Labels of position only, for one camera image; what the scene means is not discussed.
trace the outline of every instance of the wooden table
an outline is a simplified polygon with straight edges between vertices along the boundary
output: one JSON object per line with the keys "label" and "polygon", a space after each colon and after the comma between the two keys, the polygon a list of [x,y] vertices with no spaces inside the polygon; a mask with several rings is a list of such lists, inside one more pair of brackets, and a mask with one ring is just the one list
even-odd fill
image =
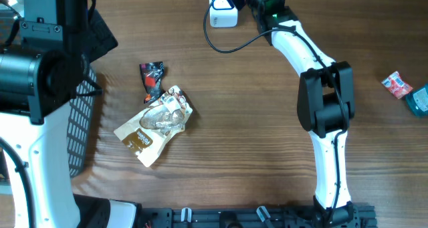
{"label": "wooden table", "polygon": [[[428,82],[426,0],[287,2],[319,48],[354,70],[356,116],[346,151],[352,200],[375,205],[379,227],[428,226],[427,119],[380,83],[395,70],[414,88]],[[106,94],[96,103],[75,193],[144,207],[311,203],[314,151],[296,116],[295,71],[263,39],[234,54],[213,51],[202,30],[207,4],[98,0],[119,47],[94,63]],[[224,49],[256,34],[248,8],[238,27],[210,31]],[[113,130],[146,107],[138,65],[155,61],[168,67],[163,87],[179,85],[194,113],[186,132],[145,168]],[[12,198],[0,199],[0,227],[10,227]]]}

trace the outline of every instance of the table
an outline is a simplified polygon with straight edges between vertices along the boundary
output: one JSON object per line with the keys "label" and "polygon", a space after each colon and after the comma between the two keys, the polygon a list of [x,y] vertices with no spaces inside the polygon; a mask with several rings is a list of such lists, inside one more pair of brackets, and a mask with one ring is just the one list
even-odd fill
{"label": "table", "polygon": [[[428,82],[426,0],[287,0],[327,55],[354,70],[356,116],[346,167],[355,203],[376,206],[379,227],[428,226],[428,123],[380,81],[400,71]],[[208,0],[98,0],[119,46],[94,62],[106,93],[96,102],[86,169],[75,193],[143,207],[256,207],[310,204],[314,152],[296,116],[298,77],[263,39],[234,54],[205,42]],[[257,34],[251,13],[234,29],[210,29],[224,49]],[[113,130],[144,109],[138,65],[164,61],[163,87],[178,85],[194,113],[186,132],[145,168]],[[13,226],[13,201],[0,197],[0,227]]]}

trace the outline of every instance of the crumpled wrapper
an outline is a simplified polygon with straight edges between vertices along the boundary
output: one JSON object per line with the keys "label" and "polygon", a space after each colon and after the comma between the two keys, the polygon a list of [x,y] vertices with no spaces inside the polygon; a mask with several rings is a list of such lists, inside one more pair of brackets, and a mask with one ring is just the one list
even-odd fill
{"label": "crumpled wrapper", "polygon": [[114,131],[145,167],[152,165],[174,135],[185,130],[193,109],[173,86],[148,108]]}

